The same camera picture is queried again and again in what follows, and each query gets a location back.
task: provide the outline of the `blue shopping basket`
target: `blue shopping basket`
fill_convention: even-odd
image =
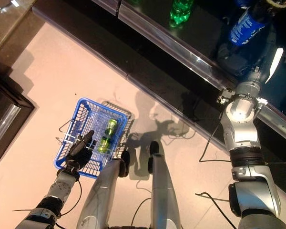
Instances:
[[[101,138],[105,135],[105,129],[110,119],[116,120],[118,124],[115,134],[111,137],[111,143],[107,152],[102,153],[98,151],[98,148]],[[97,144],[92,152],[89,163],[79,173],[87,177],[97,178],[108,160],[112,158],[120,142],[127,124],[127,117],[121,112],[98,104],[90,99],[82,98],[78,101],[73,117],[69,122],[68,130],[61,142],[61,147],[54,164],[57,168],[62,168],[65,165],[64,158],[68,154],[72,144],[76,142],[80,135],[84,136],[90,130],[94,130],[92,138],[97,141]]]

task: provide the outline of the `robot leg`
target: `robot leg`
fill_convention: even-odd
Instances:
[[[118,176],[126,173],[123,160],[113,159],[100,172],[86,199],[77,229],[107,229]]]
[[[152,142],[149,172],[153,174],[152,229],[181,229],[179,209],[171,176],[159,145]]]

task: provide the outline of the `wire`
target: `wire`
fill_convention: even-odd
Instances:
[[[216,131],[217,131],[219,125],[220,125],[220,120],[221,120],[221,117],[222,117],[222,116],[223,116],[223,112],[221,112],[220,115],[219,115],[218,124],[217,124],[215,130],[213,131],[213,133],[211,134],[211,136],[210,136],[208,142],[206,143],[205,148],[204,148],[204,152],[202,153],[202,155],[201,155],[201,157],[200,157],[200,159],[199,159],[199,162],[211,162],[211,161],[231,162],[231,161],[228,161],[228,160],[202,160],[203,157],[205,156],[206,150],[208,149],[208,146],[209,146],[209,144],[210,144],[210,142],[211,142],[211,140],[212,140],[214,134],[216,133]]]
[[[184,135],[182,135],[182,136],[168,135],[168,138],[169,138],[169,139],[173,139],[173,140],[175,140],[175,139],[185,139],[185,140],[189,140],[189,139],[193,138],[193,137],[195,136],[195,134],[196,134],[196,131],[194,131],[193,135],[190,136],[190,137],[186,137],[186,136],[185,136],[186,134],[184,134]]]
[[[143,200],[143,201],[141,202],[141,204],[138,206],[137,210],[135,211],[135,213],[134,213],[134,215],[133,215],[133,219],[132,219],[131,226],[133,225],[133,221],[134,221],[134,218],[135,218],[136,214],[138,213],[138,210],[140,209],[140,207],[142,206],[142,204],[143,204],[145,201],[149,200],[149,199],[151,199],[151,198],[146,198],[146,199]]]
[[[228,217],[224,214],[224,212],[220,209],[220,207],[218,206],[218,204],[215,202],[214,198],[211,197],[210,194],[208,194],[207,192],[203,192],[203,193],[200,193],[200,194],[196,194],[198,196],[202,196],[202,195],[207,195],[211,200],[212,202],[215,204],[215,206],[217,207],[217,209],[220,211],[220,213],[224,216],[224,218],[231,224],[231,226],[236,229],[236,227],[233,225],[233,223],[228,219]]]
[[[143,190],[145,190],[145,191],[148,191],[150,194],[152,193],[150,190],[148,190],[147,188],[143,188],[143,187],[138,187],[138,184],[139,184],[139,182],[140,182],[141,180],[139,180],[138,182],[137,182],[137,184],[135,185],[135,187],[137,188],[137,189],[143,189]]]
[[[79,201],[80,201],[80,199],[81,199],[81,197],[82,197],[82,185],[81,185],[80,180],[78,180],[78,184],[80,185],[80,190],[81,190],[81,192],[80,192],[80,197],[78,198],[78,200],[77,200],[77,202],[75,203],[75,205],[74,205],[69,211],[67,211],[66,213],[63,213],[63,214],[59,214],[58,217],[57,217],[58,219],[59,219],[60,217],[64,216],[64,215],[67,215],[69,212],[71,212],[71,211],[76,207],[76,205],[79,203]],[[18,210],[13,210],[13,211],[31,211],[31,209],[18,209]],[[61,229],[66,229],[66,228],[62,227],[61,225],[59,225],[58,223],[55,223],[55,225],[56,225],[57,227],[61,228]]]
[[[203,197],[203,198],[210,199],[209,197],[206,197],[206,196],[204,196],[203,194],[197,194],[197,193],[195,193],[195,195],[200,196],[200,197]],[[223,202],[230,202],[230,201],[227,200],[227,199],[218,199],[218,198],[213,198],[213,199],[214,199],[214,200],[218,200],[218,201],[223,201]]]
[[[266,165],[286,165],[286,162],[266,162]]]
[[[18,210],[13,210],[13,211],[32,211],[32,209],[18,209]]]
[[[78,198],[78,200],[77,200],[77,202],[75,203],[75,205],[74,205],[69,211],[67,211],[66,213],[61,214],[61,216],[67,215],[70,211],[72,211],[72,210],[76,207],[76,205],[77,205],[78,202],[80,201],[80,199],[81,199],[81,197],[82,197],[82,185],[81,185],[80,180],[78,180],[78,184],[80,185],[80,189],[81,189],[80,197]]]
[[[62,227],[61,225],[59,225],[58,223],[55,223],[55,225],[61,229],[66,229],[66,228]]]

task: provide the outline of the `label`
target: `label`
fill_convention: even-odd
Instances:
[[[250,2],[252,2],[252,0],[234,0],[234,1],[239,7],[249,6]]]
[[[247,44],[265,25],[253,20],[246,10],[231,29],[229,40],[237,46]]]

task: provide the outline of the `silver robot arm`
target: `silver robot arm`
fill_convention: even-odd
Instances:
[[[249,79],[234,91],[224,90],[219,97],[219,102],[226,104],[221,124],[236,181],[229,186],[230,207],[236,216],[242,217],[239,229],[286,229],[277,218],[281,211],[280,199],[253,123],[267,103],[258,98],[259,85]]]
[[[52,229],[57,217],[65,204],[74,183],[80,178],[78,171],[90,160],[95,141],[92,141],[94,131],[91,130],[72,146],[66,156],[66,165],[57,173],[54,184],[48,194],[16,229]]]

